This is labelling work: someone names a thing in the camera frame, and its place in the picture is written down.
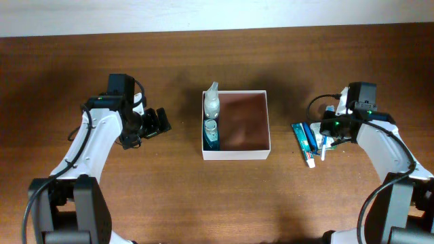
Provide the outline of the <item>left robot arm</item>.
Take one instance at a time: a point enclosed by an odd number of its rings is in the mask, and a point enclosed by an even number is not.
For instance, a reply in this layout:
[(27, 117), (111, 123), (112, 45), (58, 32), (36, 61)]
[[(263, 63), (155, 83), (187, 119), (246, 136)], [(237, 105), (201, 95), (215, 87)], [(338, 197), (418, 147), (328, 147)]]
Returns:
[(46, 178), (28, 188), (21, 241), (33, 223), (37, 243), (127, 243), (113, 230), (111, 213), (100, 189), (101, 175), (114, 144), (140, 148), (143, 139), (167, 132), (163, 108), (147, 108), (141, 83), (127, 74), (111, 74), (105, 92), (81, 105), (81, 124), (71, 146)]

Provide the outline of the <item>teal mouthwash bottle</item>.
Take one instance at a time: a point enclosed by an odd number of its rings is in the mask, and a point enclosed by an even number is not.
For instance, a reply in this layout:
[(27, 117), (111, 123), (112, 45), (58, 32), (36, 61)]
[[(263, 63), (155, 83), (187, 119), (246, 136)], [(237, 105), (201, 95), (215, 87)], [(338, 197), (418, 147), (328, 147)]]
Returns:
[(206, 119), (203, 122), (203, 139), (204, 150), (220, 150), (220, 138), (218, 133), (218, 124), (216, 120)]

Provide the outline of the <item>blue white toothbrush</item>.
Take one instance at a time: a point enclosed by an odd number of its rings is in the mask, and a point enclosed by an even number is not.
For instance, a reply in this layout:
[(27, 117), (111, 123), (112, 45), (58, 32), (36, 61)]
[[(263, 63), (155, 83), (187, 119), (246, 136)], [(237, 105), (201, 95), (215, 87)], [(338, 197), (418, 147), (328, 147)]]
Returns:
[[(326, 111), (334, 112), (334, 105), (326, 106)], [(327, 143), (328, 143), (328, 137), (323, 136), (323, 143), (321, 148), (321, 160), (324, 161), (326, 157), (326, 150), (327, 150)]]

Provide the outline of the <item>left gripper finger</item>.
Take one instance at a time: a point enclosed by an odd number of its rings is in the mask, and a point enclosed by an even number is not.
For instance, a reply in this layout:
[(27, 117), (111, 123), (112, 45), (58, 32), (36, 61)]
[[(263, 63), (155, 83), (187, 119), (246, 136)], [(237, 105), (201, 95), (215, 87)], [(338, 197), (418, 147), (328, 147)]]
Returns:
[(159, 133), (160, 122), (156, 111), (153, 108), (145, 110), (142, 116), (142, 138), (152, 138)]
[(172, 126), (170, 125), (170, 122), (167, 118), (167, 114), (165, 112), (164, 108), (158, 108), (156, 110), (157, 112), (157, 116), (158, 116), (158, 120), (159, 120), (159, 131), (161, 133), (163, 132), (167, 132), (169, 130), (172, 129)]

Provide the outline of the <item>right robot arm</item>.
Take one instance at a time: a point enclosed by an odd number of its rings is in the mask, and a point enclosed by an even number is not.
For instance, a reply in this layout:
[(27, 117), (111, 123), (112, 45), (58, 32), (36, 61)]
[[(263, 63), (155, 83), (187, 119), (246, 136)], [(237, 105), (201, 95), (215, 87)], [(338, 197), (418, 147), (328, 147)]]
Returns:
[(382, 184), (361, 207), (351, 230), (325, 232), (323, 243), (432, 243), (433, 174), (410, 152), (395, 120), (376, 105), (376, 85), (354, 82), (320, 123), (336, 144), (352, 142), (368, 155)]

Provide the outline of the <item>clear spray bottle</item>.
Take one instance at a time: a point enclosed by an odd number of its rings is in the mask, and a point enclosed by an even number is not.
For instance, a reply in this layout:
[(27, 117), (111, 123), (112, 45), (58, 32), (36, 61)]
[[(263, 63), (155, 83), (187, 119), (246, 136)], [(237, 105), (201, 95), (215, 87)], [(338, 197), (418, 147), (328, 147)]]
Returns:
[(205, 116), (208, 119), (217, 119), (220, 113), (220, 100), (218, 96), (218, 82), (213, 82), (211, 87), (206, 91), (203, 108)]

